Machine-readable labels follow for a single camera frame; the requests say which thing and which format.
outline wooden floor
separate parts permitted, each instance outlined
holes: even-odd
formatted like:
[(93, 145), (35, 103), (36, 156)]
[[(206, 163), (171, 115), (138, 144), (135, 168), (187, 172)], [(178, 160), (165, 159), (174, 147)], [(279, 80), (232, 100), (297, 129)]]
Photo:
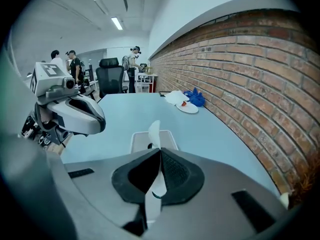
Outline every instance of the wooden floor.
[[(99, 97), (99, 89), (98, 90), (95, 90), (94, 92), (93, 92), (93, 97), (94, 97), (94, 99), (95, 99), (95, 101), (96, 102), (98, 102), (99, 100), (101, 100), (101, 98)], [(65, 146), (67, 146), (68, 145), (68, 142), (69, 142), (69, 140), (72, 138), (72, 136), (73, 136), (73, 133), (71, 133), (65, 140), (64, 140), (64, 142), (63, 142), (63, 144), (65, 145)], [(46, 151), (49, 151), (49, 152), (54, 152), (54, 153), (57, 153), (57, 154), (59, 154), (59, 155), (61, 155), (62, 154), (62, 151), (64, 150), (64, 146), (61, 144), (61, 145), (57, 145), (57, 144), (54, 144), (54, 143), (50, 143), (48, 146), (46, 146), (44, 149), (46, 150)]]

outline white tray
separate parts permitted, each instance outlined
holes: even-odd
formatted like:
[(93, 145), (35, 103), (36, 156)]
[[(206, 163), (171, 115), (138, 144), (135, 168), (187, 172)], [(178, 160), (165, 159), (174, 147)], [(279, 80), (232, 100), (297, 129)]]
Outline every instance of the white tray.
[[(169, 130), (159, 132), (162, 148), (178, 150), (176, 141)], [(131, 138), (130, 153), (147, 150), (150, 144), (149, 133), (147, 131), (135, 132)]]

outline black and white label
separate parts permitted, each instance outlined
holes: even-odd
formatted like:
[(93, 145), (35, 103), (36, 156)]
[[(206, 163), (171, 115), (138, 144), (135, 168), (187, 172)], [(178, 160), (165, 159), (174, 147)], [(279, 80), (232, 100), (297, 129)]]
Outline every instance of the black and white label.
[(40, 65), (48, 77), (61, 77), (65, 75), (56, 64), (41, 63)]
[(35, 94), (36, 93), (36, 87), (37, 87), (37, 76), (36, 76), (36, 69), (33, 70), (31, 83), (30, 83), (30, 89)]

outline fluorescent light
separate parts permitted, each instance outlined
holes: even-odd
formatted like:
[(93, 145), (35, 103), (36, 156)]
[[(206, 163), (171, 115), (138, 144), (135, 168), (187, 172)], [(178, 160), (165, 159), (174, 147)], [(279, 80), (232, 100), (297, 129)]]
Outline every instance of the fluorescent light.
[(111, 18), (111, 20), (113, 21), (114, 25), (117, 27), (118, 30), (123, 29), (122, 26), (120, 25), (120, 22), (117, 17), (113, 17), (113, 18)]

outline camera lens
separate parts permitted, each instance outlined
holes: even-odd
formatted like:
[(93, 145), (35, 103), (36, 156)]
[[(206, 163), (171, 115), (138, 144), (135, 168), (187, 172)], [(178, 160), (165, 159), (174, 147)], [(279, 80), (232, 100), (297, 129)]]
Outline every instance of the camera lens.
[(66, 82), (66, 87), (67, 87), (68, 89), (72, 89), (74, 86), (75, 86), (74, 81), (68, 80), (68, 81)]

